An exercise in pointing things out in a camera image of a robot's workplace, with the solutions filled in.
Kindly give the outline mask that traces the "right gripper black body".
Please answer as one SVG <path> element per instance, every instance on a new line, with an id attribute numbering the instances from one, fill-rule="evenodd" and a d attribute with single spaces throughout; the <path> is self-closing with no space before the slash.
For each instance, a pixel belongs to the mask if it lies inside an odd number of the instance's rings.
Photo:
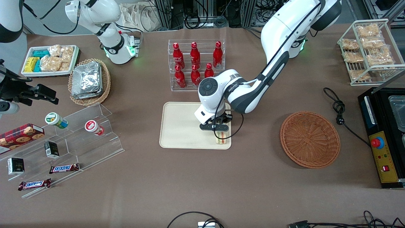
<path id="1" fill-rule="evenodd" d="M 0 95 L 1 99 L 8 102 L 19 102 L 19 100 L 25 96 L 32 95 L 28 82 L 32 81 L 29 77 L 20 77 L 18 74 L 11 70 L 8 70 L 4 66 L 4 60 L 0 60 Z"/>

